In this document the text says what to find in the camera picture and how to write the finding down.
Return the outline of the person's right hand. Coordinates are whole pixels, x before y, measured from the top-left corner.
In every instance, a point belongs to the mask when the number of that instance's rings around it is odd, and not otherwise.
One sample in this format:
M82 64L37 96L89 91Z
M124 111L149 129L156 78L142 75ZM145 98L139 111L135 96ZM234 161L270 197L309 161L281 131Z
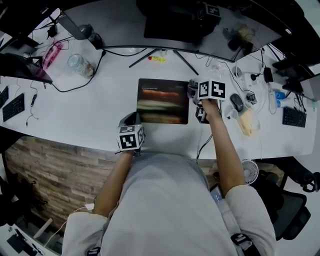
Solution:
M215 99L202 99L201 102L204 112L206 113L206 120L209 123L222 119L220 109Z

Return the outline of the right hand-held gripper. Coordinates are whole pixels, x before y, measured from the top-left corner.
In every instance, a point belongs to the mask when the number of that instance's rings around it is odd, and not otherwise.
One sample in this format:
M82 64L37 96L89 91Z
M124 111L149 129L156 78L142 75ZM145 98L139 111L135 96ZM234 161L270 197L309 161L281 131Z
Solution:
M196 119L201 124L208 124L207 113L203 108L202 100L216 101L221 114L221 103L226 99L226 85L214 80L195 82L194 86L188 85L187 95L196 106Z

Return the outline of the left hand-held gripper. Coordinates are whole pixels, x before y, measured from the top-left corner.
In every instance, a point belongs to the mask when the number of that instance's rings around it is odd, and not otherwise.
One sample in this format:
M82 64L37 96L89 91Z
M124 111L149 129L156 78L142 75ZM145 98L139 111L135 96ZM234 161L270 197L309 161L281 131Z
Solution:
M132 112L123 117L118 126L117 145L115 154L125 151L139 152L145 141L144 128L138 112Z

